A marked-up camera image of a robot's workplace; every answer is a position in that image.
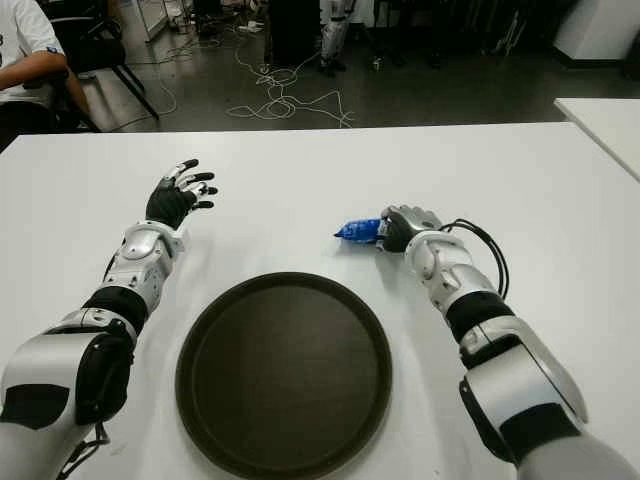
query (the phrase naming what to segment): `round tray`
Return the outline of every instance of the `round tray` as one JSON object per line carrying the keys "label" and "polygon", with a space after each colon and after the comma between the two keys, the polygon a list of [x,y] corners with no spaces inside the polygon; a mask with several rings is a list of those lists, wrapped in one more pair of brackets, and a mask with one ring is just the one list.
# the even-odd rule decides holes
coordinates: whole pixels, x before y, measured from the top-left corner
{"label": "round tray", "polygon": [[198,318],[176,371],[184,426],[220,467],[248,478],[309,479],[344,464],[376,432],[391,354],[371,309],[342,285],[274,273],[224,293]]}

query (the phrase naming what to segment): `black chair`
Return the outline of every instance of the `black chair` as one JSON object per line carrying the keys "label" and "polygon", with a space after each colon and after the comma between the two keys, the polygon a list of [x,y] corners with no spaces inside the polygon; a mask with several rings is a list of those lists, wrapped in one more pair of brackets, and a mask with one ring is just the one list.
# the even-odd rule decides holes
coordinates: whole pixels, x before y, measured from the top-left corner
{"label": "black chair", "polygon": [[157,120],[158,113],[144,97],[142,82],[126,65],[122,31],[108,15],[107,0],[56,0],[41,3],[76,73],[110,68]]}
{"label": "black chair", "polygon": [[53,87],[53,98],[51,100],[50,129],[53,133],[81,133],[93,132],[101,133],[98,126],[91,118],[75,104],[65,82],[68,77],[67,72],[54,73],[36,80],[24,83],[25,90],[41,88],[45,84]]}

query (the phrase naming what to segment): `blue bottle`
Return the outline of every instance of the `blue bottle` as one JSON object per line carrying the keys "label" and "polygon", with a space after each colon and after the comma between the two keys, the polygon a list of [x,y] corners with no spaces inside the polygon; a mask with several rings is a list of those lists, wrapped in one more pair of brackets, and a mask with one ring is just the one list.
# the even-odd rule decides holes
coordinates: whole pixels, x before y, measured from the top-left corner
{"label": "blue bottle", "polygon": [[382,238],[380,235],[381,223],[382,220],[379,218],[354,220],[347,222],[334,236],[354,243],[375,243],[376,240]]}

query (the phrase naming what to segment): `white shirt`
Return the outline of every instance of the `white shirt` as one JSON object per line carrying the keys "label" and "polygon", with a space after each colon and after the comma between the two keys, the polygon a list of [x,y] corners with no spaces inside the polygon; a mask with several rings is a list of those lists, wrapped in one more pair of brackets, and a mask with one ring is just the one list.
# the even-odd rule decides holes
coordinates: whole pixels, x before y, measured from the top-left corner
{"label": "white shirt", "polygon": [[[40,6],[35,0],[0,0],[0,69],[39,51],[64,54]],[[50,96],[50,86],[25,90],[17,85],[0,91],[0,105],[32,102],[48,107]]]}

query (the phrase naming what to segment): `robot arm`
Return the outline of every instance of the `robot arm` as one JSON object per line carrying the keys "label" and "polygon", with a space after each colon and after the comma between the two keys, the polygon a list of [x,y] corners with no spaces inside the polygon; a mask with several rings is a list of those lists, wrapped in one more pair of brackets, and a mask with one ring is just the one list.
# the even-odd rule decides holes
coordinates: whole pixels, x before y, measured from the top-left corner
{"label": "robot arm", "polygon": [[[200,201],[217,192],[206,183],[212,173],[181,177],[196,165],[190,160],[162,178],[146,220],[127,230],[102,284],[82,308],[10,359],[0,384],[0,479],[67,478],[108,442],[102,422],[126,401],[138,335],[184,251],[180,224],[191,211],[213,207]],[[96,440],[84,442],[93,428]]]}
{"label": "robot arm", "polygon": [[460,345],[468,369],[460,395],[485,446],[522,480],[639,479],[618,453],[585,429],[578,386],[524,320],[473,265],[432,212],[383,214],[385,250],[404,251]]}

